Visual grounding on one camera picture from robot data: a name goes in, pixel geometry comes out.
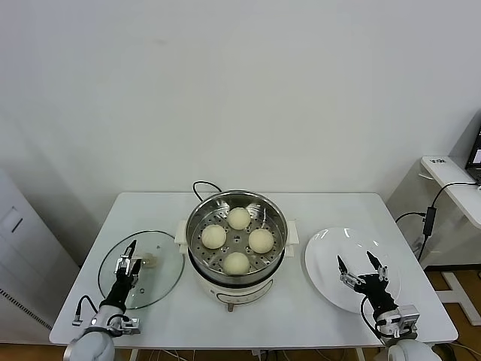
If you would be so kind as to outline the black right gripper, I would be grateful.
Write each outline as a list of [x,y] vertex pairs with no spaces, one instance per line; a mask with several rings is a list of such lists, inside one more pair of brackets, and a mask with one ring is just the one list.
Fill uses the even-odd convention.
[[388,267],[381,264],[379,259],[370,251],[367,251],[368,259],[374,267],[376,274],[356,276],[351,273],[339,255],[337,255],[340,281],[355,290],[364,294],[374,310],[373,318],[376,320],[381,314],[395,310],[398,305],[391,294],[386,291],[389,280],[387,277]]

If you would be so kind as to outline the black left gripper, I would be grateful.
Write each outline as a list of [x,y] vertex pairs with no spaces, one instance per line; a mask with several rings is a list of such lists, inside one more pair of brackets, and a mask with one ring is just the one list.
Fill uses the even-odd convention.
[[113,306],[120,309],[122,312],[126,311],[126,300],[129,292],[135,287],[138,281],[138,275],[146,261],[144,259],[136,259],[131,269],[132,256],[135,252],[137,241],[133,240],[132,243],[126,248],[124,253],[116,261],[116,267],[114,273],[116,274],[116,280],[111,287],[107,298],[100,303],[102,306]]

